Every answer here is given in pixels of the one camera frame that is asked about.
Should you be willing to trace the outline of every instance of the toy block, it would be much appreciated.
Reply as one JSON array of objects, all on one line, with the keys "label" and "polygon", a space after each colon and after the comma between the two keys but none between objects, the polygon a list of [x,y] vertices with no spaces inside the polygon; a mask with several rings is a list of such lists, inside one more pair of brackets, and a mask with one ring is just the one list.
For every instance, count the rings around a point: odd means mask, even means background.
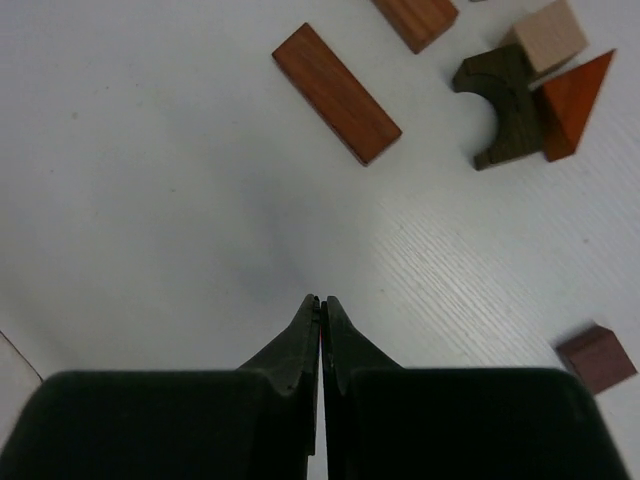
[{"label": "toy block", "polygon": [[520,45],[508,45],[464,60],[453,78],[453,90],[486,98],[498,115],[498,134],[487,150],[474,157],[476,170],[516,160],[542,148]]},{"label": "toy block", "polygon": [[363,165],[400,138],[402,131],[308,23],[272,56]]},{"label": "toy block", "polygon": [[615,50],[543,83],[533,93],[550,162],[576,153]]},{"label": "toy block", "polygon": [[510,43],[524,48],[533,79],[558,69],[589,45],[568,0],[556,0],[516,22],[500,45]]},{"label": "toy block", "polygon": [[563,343],[556,352],[594,395],[638,373],[615,333],[599,325]]},{"label": "toy block", "polygon": [[458,9],[450,0],[373,0],[413,53],[446,32]]}]

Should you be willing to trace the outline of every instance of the wood grain texture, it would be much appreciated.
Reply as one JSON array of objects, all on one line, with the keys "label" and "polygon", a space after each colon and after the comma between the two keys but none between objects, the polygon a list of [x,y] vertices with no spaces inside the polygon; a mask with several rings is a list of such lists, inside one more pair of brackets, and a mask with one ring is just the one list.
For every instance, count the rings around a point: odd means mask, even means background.
[{"label": "wood grain texture", "polygon": [[498,115],[498,134],[487,150],[474,157],[476,170],[540,150],[542,135],[527,87],[522,47],[507,45],[467,58],[453,78],[453,88],[481,95]]},{"label": "wood grain texture", "polygon": [[501,45],[514,42],[524,48],[533,78],[556,70],[589,45],[568,0],[556,0],[516,22]]},{"label": "wood grain texture", "polygon": [[637,370],[611,330],[595,325],[563,343],[558,355],[594,394],[637,374]]},{"label": "wood grain texture", "polygon": [[544,153],[550,162],[573,155],[578,149],[614,54],[611,50],[545,82],[534,92]]},{"label": "wood grain texture", "polygon": [[413,53],[420,53],[456,21],[450,0],[373,0]]},{"label": "wood grain texture", "polygon": [[280,45],[273,58],[363,165],[402,134],[308,23]]}]

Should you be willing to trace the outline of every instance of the orange wooden block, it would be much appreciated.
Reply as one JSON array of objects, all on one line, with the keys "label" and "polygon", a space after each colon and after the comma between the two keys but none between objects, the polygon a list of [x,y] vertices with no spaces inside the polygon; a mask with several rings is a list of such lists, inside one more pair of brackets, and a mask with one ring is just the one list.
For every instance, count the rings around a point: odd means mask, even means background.
[{"label": "orange wooden block", "polygon": [[402,131],[308,23],[272,54],[324,121],[369,165]]},{"label": "orange wooden block", "polygon": [[458,9],[450,0],[373,0],[413,53],[446,32]]},{"label": "orange wooden block", "polygon": [[542,84],[533,97],[544,153],[555,162],[576,153],[615,50]]}]

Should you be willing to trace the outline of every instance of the triangular wooden block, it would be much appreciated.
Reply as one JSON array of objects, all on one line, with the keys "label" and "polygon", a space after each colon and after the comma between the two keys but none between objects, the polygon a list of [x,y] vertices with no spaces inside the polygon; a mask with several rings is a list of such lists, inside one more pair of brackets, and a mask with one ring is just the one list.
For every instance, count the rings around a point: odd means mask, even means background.
[{"label": "triangular wooden block", "polygon": [[615,52],[611,50],[553,78],[534,92],[544,153],[550,162],[576,152]]}]

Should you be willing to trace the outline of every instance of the rectangular wooden block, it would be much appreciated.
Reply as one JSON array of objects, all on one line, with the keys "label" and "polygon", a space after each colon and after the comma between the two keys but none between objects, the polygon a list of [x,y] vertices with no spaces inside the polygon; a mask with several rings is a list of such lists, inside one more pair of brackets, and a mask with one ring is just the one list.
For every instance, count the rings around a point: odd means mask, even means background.
[{"label": "rectangular wooden block", "polygon": [[638,373],[616,335],[599,325],[563,343],[556,351],[594,395]]},{"label": "rectangular wooden block", "polygon": [[285,40],[273,58],[363,165],[402,134],[308,23]]},{"label": "rectangular wooden block", "polygon": [[458,9],[450,0],[373,0],[413,53],[446,32]]}]

